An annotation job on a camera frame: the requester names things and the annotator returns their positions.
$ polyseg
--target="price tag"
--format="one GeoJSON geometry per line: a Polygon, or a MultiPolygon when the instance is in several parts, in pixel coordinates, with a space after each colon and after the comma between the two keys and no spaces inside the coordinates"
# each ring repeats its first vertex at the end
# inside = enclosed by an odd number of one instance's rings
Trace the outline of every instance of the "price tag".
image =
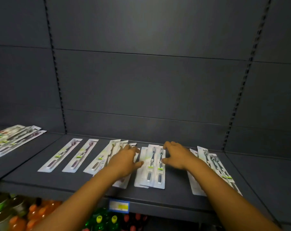
{"type": "Polygon", "coordinates": [[[129,201],[110,199],[109,210],[113,212],[128,213],[129,201]]]}

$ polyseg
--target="person's right hand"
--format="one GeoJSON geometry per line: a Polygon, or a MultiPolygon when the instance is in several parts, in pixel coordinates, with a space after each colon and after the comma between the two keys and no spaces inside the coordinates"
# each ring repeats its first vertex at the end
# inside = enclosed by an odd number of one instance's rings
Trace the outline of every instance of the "person's right hand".
{"type": "Polygon", "coordinates": [[[174,168],[178,169],[185,169],[186,170],[186,165],[187,163],[195,159],[195,155],[188,150],[187,148],[183,147],[181,144],[176,143],[176,142],[165,142],[164,144],[164,149],[168,149],[170,153],[169,158],[164,158],[163,163],[171,165],[174,168]]]}

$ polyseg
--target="gray shelf back panel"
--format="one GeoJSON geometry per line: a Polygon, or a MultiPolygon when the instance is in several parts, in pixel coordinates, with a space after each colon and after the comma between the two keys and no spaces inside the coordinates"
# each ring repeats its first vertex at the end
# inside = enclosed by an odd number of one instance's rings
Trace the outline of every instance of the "gray shelf back panel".
{"type": "Polygon", "coordinates": [[[247,60],[267,0],[47,0],[58,49],[247,60]]]}
{"type": "Polygon", "coordinates": [[[225,151],[291,158],[291,132],[233,126],[225,151]]]}
{"type": "Polygon", "coordinates": [[[61,108],[51,49],[0,46],[0,103],[61,108]]]}
{"type": "Polygon", "coordinates": [[[61,136],[60,134],[44,133],[0,157],[0,178],[13,171],[32,156],[58,140],[61,136]]]}
{"type": "Polygon", "coordinates": [[[291,223],[291,160],[227,153],[279,222],[291,223]]]}
{"type": "Polygon", "coordinates": [[[272,0],[255,61],[291,63],[291,0],[272,0]]]}
{"type": "Polygon", "coordinates": [[[284,231],[291,231],[291,225],[282,225],[284,231]]]}
{"type": "Polygon", "coordinates": [[[291,131],[291,65],[253,62],[233,125],[291,131]]]}
{"type": "Polygon", "coordinates": [[[71,50],[56,57],[65,109],[224,125],[247,64],[71,50]]]}
{"type": "MultiPolygon", "coordinates": [[[[27,195],[33,194],[43,198],[55,199],[56,197],[56,199],[67,199],[85,182],[91,179],[92,175],[84,173],[83,170],[109,143],[108,139],[100,139],[76,173],[62,172],[63,168],[89,138],[64,135],[61,139],[3,178],[0,182],[0,191],[10,191],[16,188],[18,192],[24,191],[27,195]],[[83,140],[51,173],[37,172],[47,160],[72,138],[82,138],[83,140]]],[[[137,146],[143,147],[148,146],[148,144],[138,143],[137,146]]],[[[223,153],[219,152],[218,155],[230,174],[235,177],[236,183],[244,196],[253,204],[257,204],[257,207],[260,207],[260,202],[237,173],[231,162],[223,153]]],[[[207,221],[219,223],[207,198],[192,194],[186,171],[167,167],[165,190],[134,187],[135,177],[136,172],[131,175],[127,189],[111,187],[106,192],[105,199],[115,197],[131,201],[132,212],[142,212],[167,218],[178,217],[178,219],[195,222],[198,222],[198,219],[202,217],[207,221]]]]}
{"type": "Polygon", "coordinates": [[[51,48],[43,0],[0,0],[0,45],[51,48]]]}
{"type": "Polygon", "coordinates": [[[176,141],[184,146],[201,145],[220,150],[227,126],[144,118],[96,112],[64,110],[67,132],[161,143],[176,141]]]}
{"type": "Polygon", "coordinates": [[[0,104],[0,125],[39,126],[43,130],[64,133],[64,123],[60,108],[36,107],[21,104],[0,104]]]}

